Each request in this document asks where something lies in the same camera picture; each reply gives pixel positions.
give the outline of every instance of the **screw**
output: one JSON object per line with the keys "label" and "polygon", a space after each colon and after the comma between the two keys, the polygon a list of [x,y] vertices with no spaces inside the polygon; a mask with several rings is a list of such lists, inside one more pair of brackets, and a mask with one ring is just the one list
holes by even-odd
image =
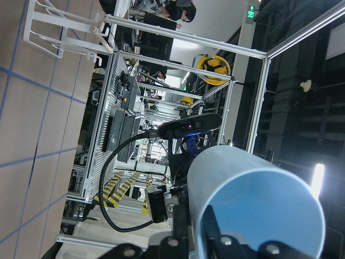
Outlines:
{"label": "screw", "polygon": [[266,250],[272,255],[279,255],[280,253],[279,248],[275,244],[267,245]]}
{"label": "screw", "polygon": [[125,250],[123,251],[123,255],[124,255],[125,257],[132,257],[132,256],[135,255],[135,251],[134,251],[132,248],[127,247],[127,248],[125,248]]}
{"label": "screw", "polygon": [[220,238],[220,241],[225,246],[231,245],[231,238],[229,238],[228,236],[222,236],[222,238]]}
{"label": "screw", "polygon": [[175,206],[175,204],[173,204],[173,203],[169,203],[167,205],[167,210],[168,210],[169,213],[173,213],[174,206]]}
{"label": "screw", "polygon": [[172,238],[168,241],[168,245],[170,245],[171,247],[176,247],[178,245],[178,240]]}

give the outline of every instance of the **white panel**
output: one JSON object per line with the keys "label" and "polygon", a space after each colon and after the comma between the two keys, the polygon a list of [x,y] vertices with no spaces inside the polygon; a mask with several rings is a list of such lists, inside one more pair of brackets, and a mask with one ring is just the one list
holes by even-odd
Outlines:
{"label": "white panel", "polygon": [[326,59],[345,53],[345,23],[330,31]]}

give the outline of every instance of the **green exit sign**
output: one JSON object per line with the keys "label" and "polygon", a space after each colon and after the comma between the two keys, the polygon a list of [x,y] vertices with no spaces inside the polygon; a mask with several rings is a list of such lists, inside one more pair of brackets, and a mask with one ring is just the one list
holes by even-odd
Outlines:
{"label": "green exit sign", "polygon": [[255,5],[248,5],[246,23],[252,24],[255,16]]}

